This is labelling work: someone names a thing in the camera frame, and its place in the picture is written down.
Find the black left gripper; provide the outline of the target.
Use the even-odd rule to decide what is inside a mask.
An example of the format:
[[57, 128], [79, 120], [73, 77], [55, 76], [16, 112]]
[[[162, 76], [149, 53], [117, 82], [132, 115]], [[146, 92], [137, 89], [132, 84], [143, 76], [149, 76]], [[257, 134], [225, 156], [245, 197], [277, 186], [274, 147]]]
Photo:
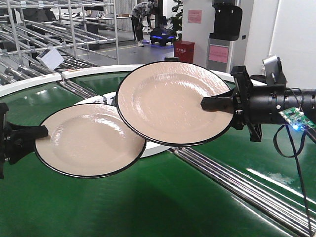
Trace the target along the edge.
[[0, 178], [4, 178], [5, 162], [15, 164], [34, 151], [34, 140], [48, 136], [46, 126], [16, 125], [6, 120], [9, 108], [0, 104]]

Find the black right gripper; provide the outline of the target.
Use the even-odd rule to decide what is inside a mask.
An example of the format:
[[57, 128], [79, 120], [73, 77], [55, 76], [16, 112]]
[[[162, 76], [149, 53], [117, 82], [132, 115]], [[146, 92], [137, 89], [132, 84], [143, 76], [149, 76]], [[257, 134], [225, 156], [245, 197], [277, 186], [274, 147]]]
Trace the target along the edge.
[[231, 71], [234, 77], [235, 88], [228, 92], [204, 97], [200, 103], [201, 108], [206, 111], [222, 111], [233, 114], [232, 127], [236, 130], [243, 130], [247, 126], [250, 141], [261, 142], [261, 125], [250, 120], [249, 99], [253, 91], [253, 83], [245, 66], [234, 66]]

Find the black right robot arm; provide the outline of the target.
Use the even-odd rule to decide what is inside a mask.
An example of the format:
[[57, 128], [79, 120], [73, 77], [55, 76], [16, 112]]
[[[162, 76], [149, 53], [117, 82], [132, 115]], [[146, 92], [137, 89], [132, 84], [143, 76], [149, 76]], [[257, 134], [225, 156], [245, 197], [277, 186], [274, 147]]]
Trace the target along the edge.
[[232, 113], [229, 125], [236, 130], [247, 126], [251, 141], [261, 141], [262, 124], [286, 124], [280, 112], [291, 107], [301, 108], [309, 120], [316, 120], [314, 89], [290, 89], [280, 84], [255, 86], [245, 66], [233, 67], [231, 75], [235, 80], [234, 89], [204, 97], [200, 105], [203, 110]]

